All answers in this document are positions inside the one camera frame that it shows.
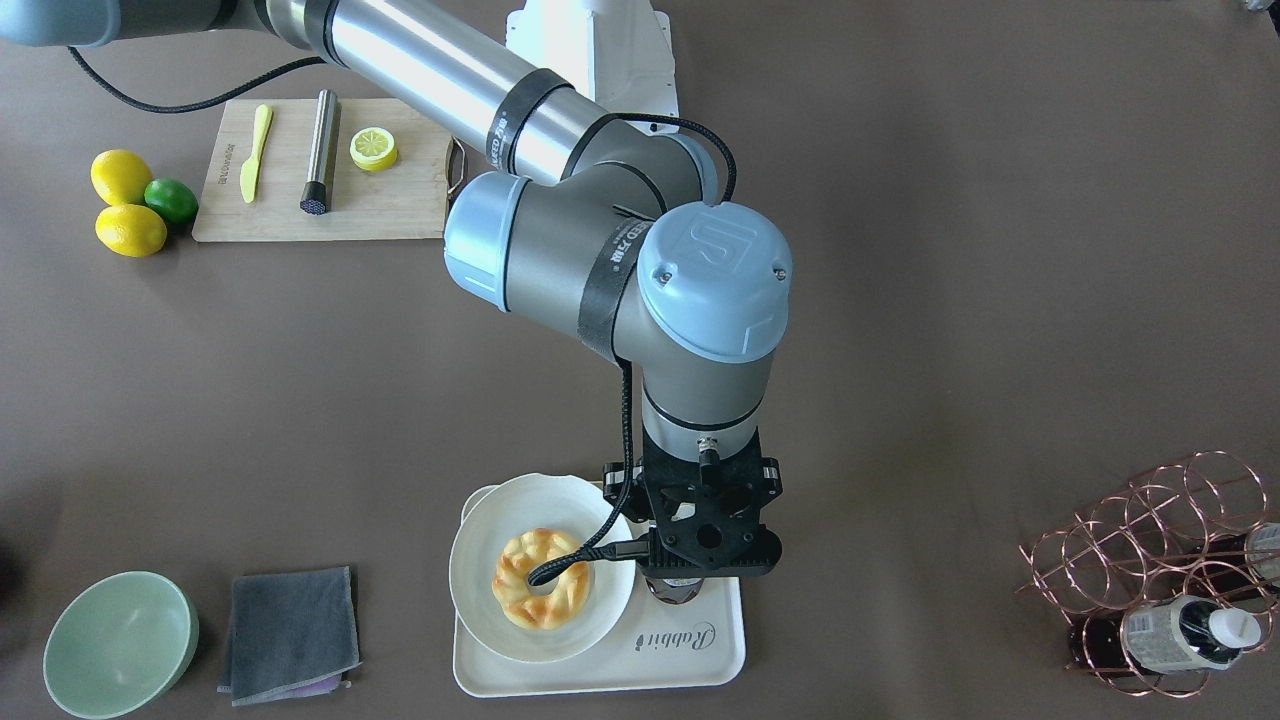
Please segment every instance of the yellow knife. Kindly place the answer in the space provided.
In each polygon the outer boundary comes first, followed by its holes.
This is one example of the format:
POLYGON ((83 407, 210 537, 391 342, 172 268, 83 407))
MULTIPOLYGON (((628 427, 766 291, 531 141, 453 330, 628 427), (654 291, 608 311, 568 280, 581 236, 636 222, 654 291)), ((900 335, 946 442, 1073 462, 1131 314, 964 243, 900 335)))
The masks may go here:
POLYGON ((252 202, 257 195, 257 167, 262 163, 262 143, 271 127, 271 114, 270 105, 259 105, 253 111, 253 152, 241 165, 241 196, 244 202, 252 202))

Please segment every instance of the metal muddler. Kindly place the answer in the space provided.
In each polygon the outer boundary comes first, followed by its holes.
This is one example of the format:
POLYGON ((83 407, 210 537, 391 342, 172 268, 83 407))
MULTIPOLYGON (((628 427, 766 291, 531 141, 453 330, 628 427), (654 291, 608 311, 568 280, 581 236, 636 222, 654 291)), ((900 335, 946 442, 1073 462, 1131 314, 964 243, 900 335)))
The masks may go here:
POLYGON ((332 90, 321 90, 316 100, 316 124, 311 136, 311 160, 307 163, 307 183, 302 187, 298 206, 311 215, 329 210, 329 179, 333 177, 333 150, 338 140, 338 96, 332 90))

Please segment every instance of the white bottle cap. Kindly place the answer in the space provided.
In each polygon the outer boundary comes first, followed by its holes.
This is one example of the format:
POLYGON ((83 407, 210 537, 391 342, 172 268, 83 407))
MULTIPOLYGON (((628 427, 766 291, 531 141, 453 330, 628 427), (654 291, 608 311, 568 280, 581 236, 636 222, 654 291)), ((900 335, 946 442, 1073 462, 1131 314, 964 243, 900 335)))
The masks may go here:
POLYGON ((1258 619, 1238 607, 1211 612, 1208 632, 1226 647, 1253 647, 1262 641, 1262 625, 1258 624, 1258 619))

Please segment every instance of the towel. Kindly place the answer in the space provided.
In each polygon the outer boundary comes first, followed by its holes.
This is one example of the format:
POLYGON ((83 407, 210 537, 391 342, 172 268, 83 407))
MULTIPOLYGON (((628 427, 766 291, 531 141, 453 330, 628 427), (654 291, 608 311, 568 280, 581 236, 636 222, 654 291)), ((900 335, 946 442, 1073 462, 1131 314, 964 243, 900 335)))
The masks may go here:
POLYGON ((232 583, 218 692, 233 706, 333 692, 360 665, 351 568, 246 575, 232 583))

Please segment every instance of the white tray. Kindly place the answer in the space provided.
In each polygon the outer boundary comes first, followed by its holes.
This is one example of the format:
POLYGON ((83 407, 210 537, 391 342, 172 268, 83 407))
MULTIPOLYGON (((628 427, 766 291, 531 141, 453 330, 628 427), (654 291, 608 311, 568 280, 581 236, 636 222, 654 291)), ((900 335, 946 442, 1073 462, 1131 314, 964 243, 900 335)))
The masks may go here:
MULTIPOLYGON (((462 516, 493 488, 472 493, 462 516)), ((667 605, 649 594, 637 571, 631 600, 613 629, 559 662, 508 660, 476 642, 457 616, 453 620, 453 678, 472 697, 721 685, 737 676, 745 660, 737 578, 708 578, 694 600, 667 605)))

